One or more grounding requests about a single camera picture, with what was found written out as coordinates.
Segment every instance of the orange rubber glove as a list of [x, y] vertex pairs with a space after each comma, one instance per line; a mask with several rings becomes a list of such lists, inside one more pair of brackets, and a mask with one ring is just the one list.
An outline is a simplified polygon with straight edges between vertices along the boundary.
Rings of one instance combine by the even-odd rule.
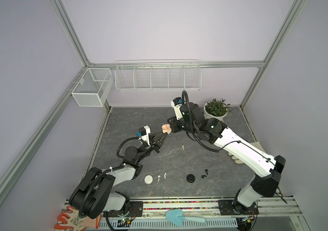
[[78, 210], [72, 206], [67, 206], [67, 210], [69, 211], [61, 212], [60, 216], [58, 216], [58, 220], [62, 223], [56, 224], [55, 229], [73, 229], [73, 231], [82, 231], [87, 227], [95, 229], [99, 227], [101, 214], [95, 219], [89, 217], [79, 218]]

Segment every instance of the white robot arm segment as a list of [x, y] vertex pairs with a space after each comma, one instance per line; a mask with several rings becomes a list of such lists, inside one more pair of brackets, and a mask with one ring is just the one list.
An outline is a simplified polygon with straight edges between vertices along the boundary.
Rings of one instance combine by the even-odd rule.
[[252, 146], [247, 141], [237, 136], [229, 127], [225, 128], [221, 135], [222, 138], [218, 138], [214, 145], [224, 147], [229, 143], [223, 149], [244, 162], [259, 177], [265, 177], [271, 174], [270, 170], [274, 169], [276, 164], [274, 156], [268, 155]]

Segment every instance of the blue handle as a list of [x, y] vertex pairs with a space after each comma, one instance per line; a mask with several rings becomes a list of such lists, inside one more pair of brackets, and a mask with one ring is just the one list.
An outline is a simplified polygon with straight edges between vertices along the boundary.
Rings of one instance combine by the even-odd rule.
[[206, 224], [206, 218], [204, 218], [204, 217], [189, 217], [189, 216], [185, 216], [185, 217], [182, 217], [182, 219], [184, 219], [186, 221], [193, 221], [193, 222], [198, 222], [198, 223]]

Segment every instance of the white wire shelf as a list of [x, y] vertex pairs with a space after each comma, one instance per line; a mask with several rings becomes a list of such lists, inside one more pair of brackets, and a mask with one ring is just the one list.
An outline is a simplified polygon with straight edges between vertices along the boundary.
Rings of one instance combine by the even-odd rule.
[[87, 68], [72, 95], [79, 106], [103, 107], [113, 81], [109, 68]]
[[200, 62], [117, 65], [115, 86], [117, 90], [200, 90]]

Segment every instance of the blue trowel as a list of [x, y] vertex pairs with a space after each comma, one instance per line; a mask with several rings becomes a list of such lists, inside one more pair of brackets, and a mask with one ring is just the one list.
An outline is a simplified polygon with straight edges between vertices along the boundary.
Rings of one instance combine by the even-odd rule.
[[184, 217], [181, 209], [172, 209], [167, 211], [165, 218], [177, 226], [182, 226], [183, 220], [206, 224], [206, 219], [204, 217]]

